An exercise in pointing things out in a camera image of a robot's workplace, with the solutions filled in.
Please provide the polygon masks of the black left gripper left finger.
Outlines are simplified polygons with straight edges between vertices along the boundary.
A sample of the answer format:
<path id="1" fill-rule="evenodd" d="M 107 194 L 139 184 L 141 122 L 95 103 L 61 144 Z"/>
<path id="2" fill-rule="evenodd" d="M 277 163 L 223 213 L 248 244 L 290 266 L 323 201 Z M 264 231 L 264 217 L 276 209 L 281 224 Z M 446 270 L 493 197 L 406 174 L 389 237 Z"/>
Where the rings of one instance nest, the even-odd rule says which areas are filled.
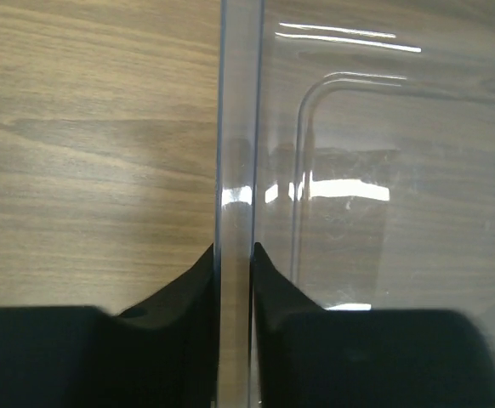
<path id="1" fill-rule="evenodd" d="M 0 407 L 208 407 L 219 324 L 213 250 L 120 314 L 0 307 Z"/>

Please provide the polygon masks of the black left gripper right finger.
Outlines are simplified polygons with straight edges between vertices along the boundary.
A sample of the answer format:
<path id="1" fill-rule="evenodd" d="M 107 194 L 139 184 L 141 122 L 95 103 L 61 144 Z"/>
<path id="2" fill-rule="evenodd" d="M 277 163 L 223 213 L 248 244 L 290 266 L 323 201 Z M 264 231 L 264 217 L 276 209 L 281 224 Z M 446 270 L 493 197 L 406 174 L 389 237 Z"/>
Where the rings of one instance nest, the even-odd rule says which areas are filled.
<path id="1" fill-rule="evenodd" d="M 265 407 L 495 407 L 484 337 L 449 309 L 331 311 L 256 244 L 250 264 Z"/>

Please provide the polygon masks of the clear plastic storage bin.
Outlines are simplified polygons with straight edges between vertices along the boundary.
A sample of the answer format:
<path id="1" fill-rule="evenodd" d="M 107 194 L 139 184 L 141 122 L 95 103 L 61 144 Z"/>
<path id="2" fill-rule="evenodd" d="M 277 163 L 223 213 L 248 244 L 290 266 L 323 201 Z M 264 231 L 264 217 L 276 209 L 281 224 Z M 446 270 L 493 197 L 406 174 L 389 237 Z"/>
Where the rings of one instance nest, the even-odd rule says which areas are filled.
<path id="1" fill-rule="evenodd" d="M 495 1 L 224 1 L 217 404 L 261 403 L 256 244 L 331 311 L 449 309 L 495 365 Z"/>

